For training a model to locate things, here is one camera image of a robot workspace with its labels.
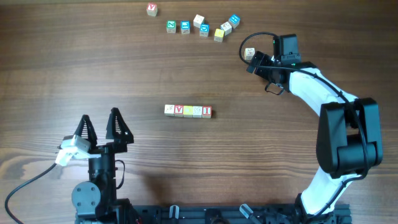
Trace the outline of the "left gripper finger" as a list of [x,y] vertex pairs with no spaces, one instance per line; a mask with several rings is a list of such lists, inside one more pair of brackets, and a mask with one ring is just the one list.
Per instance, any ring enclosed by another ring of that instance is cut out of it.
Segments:
[[86,139],[91,143],[92,146],[97,145],[97,135],[95,133],[95,129],[90,121],[90,117],[87,114],[84,114],[81,117],[81,120],[78,124],[78,127],[74,133],[74,135],[80,136],[83,139]]
[[106,126],[106,139],[112,139],[116,143],[132,144],[134,136],[118,108],[112,108]]

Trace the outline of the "natural picture block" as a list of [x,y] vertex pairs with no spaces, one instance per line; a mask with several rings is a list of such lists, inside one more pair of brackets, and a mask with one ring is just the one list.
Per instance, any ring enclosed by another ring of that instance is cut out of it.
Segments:
[[175,116],[175,105],[165,105],[164,106],[164,115],[166,116]]

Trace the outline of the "red letter V block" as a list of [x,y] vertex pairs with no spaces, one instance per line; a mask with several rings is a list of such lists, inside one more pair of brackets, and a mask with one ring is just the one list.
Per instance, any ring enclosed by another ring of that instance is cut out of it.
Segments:
[[183,105],[174,106],[174,116],[183,117]]

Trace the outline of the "red letter I block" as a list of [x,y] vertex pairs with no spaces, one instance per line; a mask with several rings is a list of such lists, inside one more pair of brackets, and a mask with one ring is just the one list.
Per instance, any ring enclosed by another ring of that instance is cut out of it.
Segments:
[[202,117],[203,118],[211,118],[212,116],[212,107],[211,106],[203,106],[202,107]]

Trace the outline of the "natural block with green side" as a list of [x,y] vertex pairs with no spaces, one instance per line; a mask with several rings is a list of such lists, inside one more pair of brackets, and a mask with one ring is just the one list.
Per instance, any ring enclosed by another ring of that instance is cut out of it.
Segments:
[[194,118],[202,118],[203,107],[202,106],[193,106],[193,117]]

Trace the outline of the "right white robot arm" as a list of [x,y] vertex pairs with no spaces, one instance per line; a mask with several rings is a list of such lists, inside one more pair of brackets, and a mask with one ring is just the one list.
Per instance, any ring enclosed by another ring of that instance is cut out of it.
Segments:
[[363,180],[383,159],[379,107],[325,78],[312,62],[304,62],[295,34],[276,35],[273,55],[239,49],[239,58],[282,93],[302,99],[319,117],[316,157],[319,168],[310,185],[292,204],[266,205],[239,211],[253,223],[351,223],[349,205],[337,201],[352,183]]

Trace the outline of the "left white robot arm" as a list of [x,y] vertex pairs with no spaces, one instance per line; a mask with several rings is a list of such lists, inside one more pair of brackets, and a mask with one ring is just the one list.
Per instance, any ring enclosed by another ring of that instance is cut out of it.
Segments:
[[117,153],[127,152],[127,145],[134,136],[118,108],[112,108],[106,127],[106,139],[110,142],[97,145],[95,129],[90,117],[84,114],[74,133],[78,140],[88,142],[89,180],[78,184],[72,191],[72,203],[76,208],[76,223],[139,223],[130,200],[118,199],[116,191],[123,186],[116,183]]

